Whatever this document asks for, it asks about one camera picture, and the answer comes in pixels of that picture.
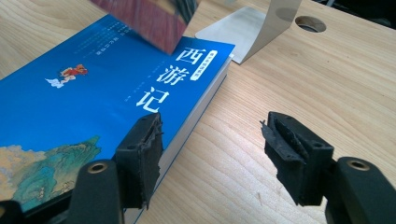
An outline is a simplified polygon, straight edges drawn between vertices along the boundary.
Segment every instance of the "table surface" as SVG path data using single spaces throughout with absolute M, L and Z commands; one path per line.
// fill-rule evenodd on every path
M 243 6 L 205 0 L 185 35 Z M 104 16 L 88 0 L 0 2 L 0 78 Z M 295 23 L 229 74 L 139 223 L 325 223 L 324 204 L 296 206 L 263 151 L 269 111 L 297 118 L 335 147 L 374 163 L 396 186 L 396 31 L 304 0 Z

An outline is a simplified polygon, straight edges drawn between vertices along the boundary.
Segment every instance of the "blue book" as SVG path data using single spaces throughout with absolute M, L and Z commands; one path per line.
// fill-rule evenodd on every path
M 232 50 L 182 37 L 168 55 L 107 15 L 0 80 L 0 200 L 26 211 L 69 191 L 82 165 L 111 159 L 137 119 L 156 112 L 161 180 L 225 78 Z

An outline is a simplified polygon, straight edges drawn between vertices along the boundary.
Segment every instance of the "book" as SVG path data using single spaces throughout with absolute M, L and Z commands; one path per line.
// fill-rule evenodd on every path
M 111 159 L 134 123 L 156 112 L 161 182 L 225 78 L 232 50 L 183 36 L 168 55 L 106 15 L 0 80 L 0 200 L 27 211 L 69 191 L 82 165 Z
M 200 0 L 91 0 L 158 49 L 172 53 Z

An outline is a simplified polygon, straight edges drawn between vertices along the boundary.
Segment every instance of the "black plastic part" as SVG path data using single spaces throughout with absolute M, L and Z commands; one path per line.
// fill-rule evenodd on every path
M 328 223 L 348 223 L 348 219 L 350 223 L 395 223 L 395 188 L 375 165 L 344 157 L 338 160 L 333 178 L 336 186 L 329 188 L 339 192 L 344 205 L 325 195 Z
M 0 223 L 25 223 L 25 218 L 19 203 L 15 201 L 0 202 Z
M 288 115 L 270 112 L 262 123 L 265 153 L 277 168 L 276 177 L 296 204 L 320 205 L 320 175 L 332 163 L 333 147 Z
M 159 113 L 139 119 L 117 148 L 116 161 L 125 185 L 125 208 L 149 208 L 160 176 L 163 154 L 162 121 Z
M 66 224 L 123 223 L 117 165 L 92 161 L 78 173 Z
M 60 223 L 66 220 L 72 190 L 67 191 L 45 203 L 26 211 L 26 224 Z

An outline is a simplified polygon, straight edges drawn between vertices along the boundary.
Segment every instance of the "hole in table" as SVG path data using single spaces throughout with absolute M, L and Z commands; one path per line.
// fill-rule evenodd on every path
M 294 21 L 299 27 L 309 32 L 321 33 L 326 30 L 326 24 L 314 17 L 300 16 Z

